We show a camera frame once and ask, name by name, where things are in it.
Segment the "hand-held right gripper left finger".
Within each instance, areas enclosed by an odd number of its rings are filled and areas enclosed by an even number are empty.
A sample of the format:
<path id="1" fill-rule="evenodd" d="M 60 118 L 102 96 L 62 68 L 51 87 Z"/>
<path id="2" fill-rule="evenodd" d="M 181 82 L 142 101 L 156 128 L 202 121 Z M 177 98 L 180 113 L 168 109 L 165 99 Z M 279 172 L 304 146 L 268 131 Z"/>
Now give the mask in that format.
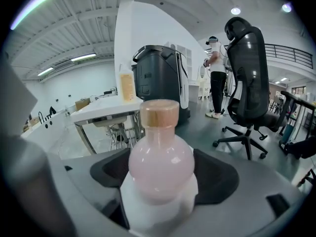
<path id="1" fill-rule="evenodd" d="M 129 156 L 130 148 L 125 148 L 96 162 L 90 168 L 91 177 L 103 187 L 119 189 L 129 171 Z"/>

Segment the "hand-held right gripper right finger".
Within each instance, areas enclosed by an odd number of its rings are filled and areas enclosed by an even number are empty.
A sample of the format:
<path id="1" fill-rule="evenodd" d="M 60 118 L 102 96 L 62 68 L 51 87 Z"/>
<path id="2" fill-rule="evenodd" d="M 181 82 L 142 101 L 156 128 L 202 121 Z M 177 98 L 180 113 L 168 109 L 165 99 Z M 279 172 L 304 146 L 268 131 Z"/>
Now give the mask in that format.
<path id="1" fill-rule="evenodd" d="M 220 204 L 230 197 L 239 185 L 239 174 L 230 164 L 194 149 L 194 174 L 198 194 L 195 205 Z"/>

